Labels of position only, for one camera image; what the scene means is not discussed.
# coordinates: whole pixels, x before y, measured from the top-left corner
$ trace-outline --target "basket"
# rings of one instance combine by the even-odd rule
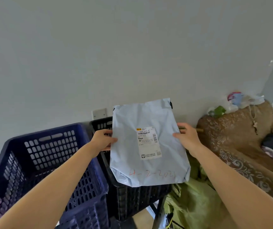
[[[112,129],[112,117],[94,120],[90,124],[93,133],[100,129]],[[150,204],[163,198],[171,190],[171,184],[141,187],[129,187],[121,184],[116,181],[109,167],[110,151],[101,152],[98,160],[109,184],[107,195],[109,217],[114,216],[119,221],[125,221]]]
[[[0,154],[0,218],[87,142],[89,137],[82,124],[35,132],[5,142]],[[94,158],[76,186],[57,229],[107,228],[107,192],[107,181]]]

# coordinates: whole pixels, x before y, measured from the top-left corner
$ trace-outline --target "brown patterned fabric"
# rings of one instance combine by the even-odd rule
[[[265,154],[260,143],[273,127],[273,109],[267,101],[252,105],[257,134],[249,107],[216,119],[204,116],[198,121],[200,141],[225,163],[273,197],[273,159]]]

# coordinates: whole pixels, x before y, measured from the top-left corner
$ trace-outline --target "vertical barcode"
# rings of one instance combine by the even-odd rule
[[[153,134],[153,136],[154,136],[154,142],[157,143],[157,135]]]

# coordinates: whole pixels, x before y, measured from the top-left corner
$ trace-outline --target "forearm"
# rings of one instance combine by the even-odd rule
[[[91,142],[21,198],[1,219],[2,228],[54,228],[97,150]]]
[[[197,151],[197,159],[238,226],[273,228],[271,196],[204,146]]]

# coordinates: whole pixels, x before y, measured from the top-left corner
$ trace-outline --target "wall socket plate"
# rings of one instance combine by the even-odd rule
[[[107,108],[96,109],[92,111],[92,119],[97,120],[107,117]]]

